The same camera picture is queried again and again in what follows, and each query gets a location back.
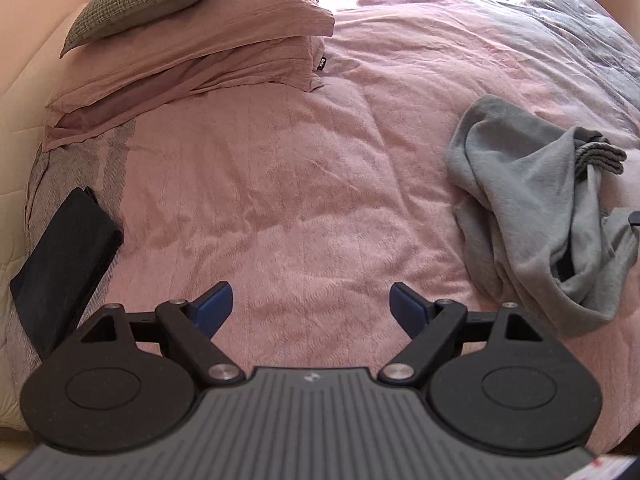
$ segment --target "gray cloth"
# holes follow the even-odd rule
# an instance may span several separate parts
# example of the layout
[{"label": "gray cloth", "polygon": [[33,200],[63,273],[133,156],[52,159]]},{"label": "gray cloth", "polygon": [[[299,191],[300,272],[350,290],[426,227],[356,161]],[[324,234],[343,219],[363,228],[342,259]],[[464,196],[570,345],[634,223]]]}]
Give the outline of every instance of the gray cloth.
[{"label": "gray cloth", "polygon": [[575,177],[577,179],[587,178],[589,165],[616,175],[620,175],[624,171],[622,163],[626,160],[626,153],[617,146],[612,146],[604,137],[601,139],[604,141],[576,141],[576,144],[579,143],[575,149]]},{"label": "gray cloth", "polygon": [[[631,210],[601,214],[601,168],[615,170],[623,160],[618,148],[588,146],[605,141],[487,95],[466,111],[447,153],[450,181],[469,193],[454,214],[471,279],[497,303],[519,303],[561,336],[613,319],[638,257]],[[576,160],[590,158],[597,164],[576,179]]]}]

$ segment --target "silver bolt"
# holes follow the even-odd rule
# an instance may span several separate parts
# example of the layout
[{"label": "silver bolt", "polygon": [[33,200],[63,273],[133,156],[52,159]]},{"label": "silver bolt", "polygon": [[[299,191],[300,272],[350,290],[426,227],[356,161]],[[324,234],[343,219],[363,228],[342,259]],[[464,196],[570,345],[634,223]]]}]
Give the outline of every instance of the silver bolt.
[{"label": "silver bolt", "polygon": [[404,363],[391,363],[382,368],[382,373],[389,379],[404,381],[413,377],[415,370]]},{"label": "silver bolt", "polygon": [[219,381],[230,381],[240,375],[240,370],[236,365],[219,364],[209,368],[209,375]]}]

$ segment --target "black cloth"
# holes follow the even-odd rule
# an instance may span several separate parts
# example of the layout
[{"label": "black cloth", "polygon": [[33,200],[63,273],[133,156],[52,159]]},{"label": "black cloth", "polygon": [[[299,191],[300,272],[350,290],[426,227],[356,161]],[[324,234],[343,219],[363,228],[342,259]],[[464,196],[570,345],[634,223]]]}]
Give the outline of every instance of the black cloth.
[{"label": "black cloth", "polygon": [[122,245],[122,232],[90,188],[75,188],[9,287],[26,335],[41,359],[76,329]]}]

